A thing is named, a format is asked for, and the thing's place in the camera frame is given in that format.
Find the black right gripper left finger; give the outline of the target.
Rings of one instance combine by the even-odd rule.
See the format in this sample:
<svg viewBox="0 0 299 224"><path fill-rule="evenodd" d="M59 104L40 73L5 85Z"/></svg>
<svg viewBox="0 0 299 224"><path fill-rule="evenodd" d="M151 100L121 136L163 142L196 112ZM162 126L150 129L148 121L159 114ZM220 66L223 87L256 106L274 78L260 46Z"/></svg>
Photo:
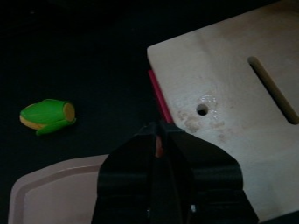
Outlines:
<svg viewBox="0 0 299 224"><path fill-rule="evenodd" d="M107 156L97 173L91 224L150 224L158 125L151 122Z"/></svg>

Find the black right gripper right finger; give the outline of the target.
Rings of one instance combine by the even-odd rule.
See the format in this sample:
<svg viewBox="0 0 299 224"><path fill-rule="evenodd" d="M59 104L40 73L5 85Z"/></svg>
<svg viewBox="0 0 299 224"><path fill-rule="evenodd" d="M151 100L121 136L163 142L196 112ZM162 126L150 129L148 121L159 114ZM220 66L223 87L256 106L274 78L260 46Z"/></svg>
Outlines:
<svg viewBox="0 0 299 224"><path fill-rule="evenodd" d="M178 126L159 123L182 224L258 224L238 160Z"/></svg>

